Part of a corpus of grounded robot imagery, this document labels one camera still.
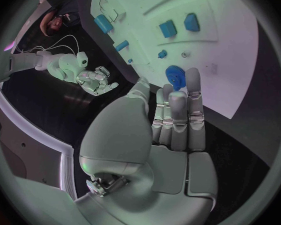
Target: black floor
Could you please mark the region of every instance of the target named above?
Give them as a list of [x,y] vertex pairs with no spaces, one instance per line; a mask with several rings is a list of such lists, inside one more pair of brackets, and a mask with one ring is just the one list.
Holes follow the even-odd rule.
[[[124,79],[82,27],[76,26],[63,32],[76,36],[80,51],[86,52],[89,58],[89,70],[99,65],[105,66],[111,72],[110,82],[118,82],[119,86],[104,95],[93,97],[77,84],[58,80],[47,71],[31,69],[13,74],[10,80],[4,83],[3,92],[11,104],[37,127],[73,146],[75,185],[77,195],[81,197],[88,192],[86,179],[89,178],[79,164],[80,145],[84,134],[100,111],[125,95],[133,84]],[[19,46],[23,49],[31,49],[38,45],[47,48],[61,37],[61,34],[53,38],[44,37],[38,25],[35,25]],[[76,42],[70,37],[60,44],[68,45],[76,51]],[[51,52],[69,53],[67,48],[62,47]],[[151,122],[155,106],[156,97],[151,93]],[[208,121],[206,151],[212,157],[219,183],[217,204],[206,225],[216,225],[236,211],[253,194],[269,167],[244,145]]]

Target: blue gear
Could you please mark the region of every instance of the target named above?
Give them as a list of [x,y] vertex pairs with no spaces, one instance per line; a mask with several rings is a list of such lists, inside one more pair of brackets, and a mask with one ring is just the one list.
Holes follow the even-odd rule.
[[165,75],[175,91],[179,91],[187,85],[186,72],[179,66],[169,66],[165,70]]

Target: dark shirt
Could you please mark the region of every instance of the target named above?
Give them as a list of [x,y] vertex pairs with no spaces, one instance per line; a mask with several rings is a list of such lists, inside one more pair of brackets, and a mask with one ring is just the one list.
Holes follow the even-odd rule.
[[47,13],[56,10],[55,16],[61,17],[65,26],[71,27],[80,24],[77,0],[66,0],[56,7],[51,7]]

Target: man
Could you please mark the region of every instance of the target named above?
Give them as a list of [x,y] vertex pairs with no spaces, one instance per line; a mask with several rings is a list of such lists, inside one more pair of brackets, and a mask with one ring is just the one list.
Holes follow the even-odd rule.
[[40,23],[40,30],[47,37],[52,37],[61,28],[80,24],[77,0],[66,0],[62,4],[48,10]]

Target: pink light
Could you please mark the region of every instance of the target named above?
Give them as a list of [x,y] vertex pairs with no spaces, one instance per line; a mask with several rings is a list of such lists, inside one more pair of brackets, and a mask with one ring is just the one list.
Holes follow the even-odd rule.
[[10,45],[8,45],[7,47],[5,47],[4,52],[7,51],[7,50],[9,50],[9,49],[12,49],[12,48],[14,47],[14,45],[15,45],[15,41],[13,41]]

